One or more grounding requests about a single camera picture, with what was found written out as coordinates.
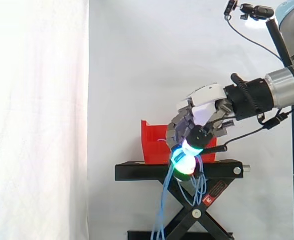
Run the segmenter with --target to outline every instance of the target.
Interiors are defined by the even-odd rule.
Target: red bin
[[[167,164],[170,157],[170,149],[166,143],[167,125],[149,125],[141,121],[141,144],[145,164]],[[213,138],[207,148],[217,146],[217,138]],[[204,163],[215,162],[216,154],[207,154],[201,157]]]

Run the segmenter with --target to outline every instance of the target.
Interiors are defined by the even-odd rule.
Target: green glowing light
[[[173,163],[174,168],[184,175],[193,174],[196,168],[195,157],[191,155],[186,155],[182,148],[178,148],[172,154],[171,162]]]

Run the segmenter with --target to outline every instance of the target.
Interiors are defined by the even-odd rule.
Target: robotic arm
[[[215,83],[202,87],[179,103],[178,116],[168,125],[166,135],[167,144],[172,151],[172,164],[177,164],[177,159],[194,158],[204,151],[212,138],[226,135],[226,128],[234,125],[230,119],[241,121],[274,108],[294,106],[294,4],[290,4],[293,2],[294,0],[289,0],[279,7],[280,11],[277,10],[284,12],[278,20],[280,19],[280,29],[292,56],[293,65],[248,82],[234,73],[231,76],[234,84],[223,87]],[[227,11],[227,7],[227,14],[235,8],[230,3],[236,4],[237,1],[229,1],[230,11]],[[262,8],[248,8],[248,4],[245,7],[247,18],[250,16],[261,19],[253,11],[258,9],[260,13]],[[288,7],[291,9],[287,11],[282,9]],[[265,13],[270,15],[270,8],[267,10]],[[283,113],[275,117],[266,129],[280,124],[287,116],[288,114]],[[226,149],[217,149],[217,152],[224,151]],[[187,170],[184,173],[186,175],[193,173],[194,167],[195,164],[190,164],[189,172]]]

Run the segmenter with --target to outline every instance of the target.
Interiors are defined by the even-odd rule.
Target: cable
[[[163,188],[162,188],[162,193],[161,193],[161,201],[160,201],[160,210],[157,215],[156,223],[154,224],[154,226],[152,228],[151,237],[150,237],[151,240],[154,240],[156,226],[158,226],[156,239],[159,240],[160,235],[161,235],[161,239],[165,240],[164,227],[163,227],[163,211],[164,211],[164,205],[165,205],[167,194],[168,194],[168,187],[170,184],[170,180],[171,180],[173,171],[174,171],[174,167],[173,167],[173,165],[171,165],[168,170],[168,174],[167,174],[167,176],[164,180],[164,183],[163,183]]]
[[[260,132],[261,130],[264,130],[264,129],[265,129],[265,128],[262,127],[262,128],[260,128],[260,129],[258,129],[258,130],[256,130],[256,131],[252,131],[252,132],[247,133],[247,134],[245,134],[245,135],[242,135],[242,136],[239,136],[239,137],[233,138],[233,139],[227,141],[227,142],[224,144],[224,146],[226,146],[226,145],[228,145],[229,143],[232,143],[232,142],[234,142],[234,141],[237,141],[237,140],[240,140],[240,139],[244,139],[244,138],[246,138],[246,137],[248,137],[248,136],[250,136],[250,135],[256,134],[256,133],[258,133],[258,132]]]
[[[270,54],[274,55],[276,58],[278,58],[280,61],[281,61],[281,58],[279,56],[277,56],[275,53],[273,53],[271,50],[269,50],[268,48],[266,48],[265,46],[247,38],[246,36],[244,36],[243,34],[241,34],[240,32],[238,32],[230,23],[230,20],[231,20],[231,16],[226,16],[225,17],[225,20],[227,21],[228,25],[231,27],[232,30],[234,30],[239,36],[241,36],[242,38],[246,39],[247,41],[251,42],[252,44],[255,44],[259,47],[261,47],[262,49],[266,50],[267,52],[269,52]]]

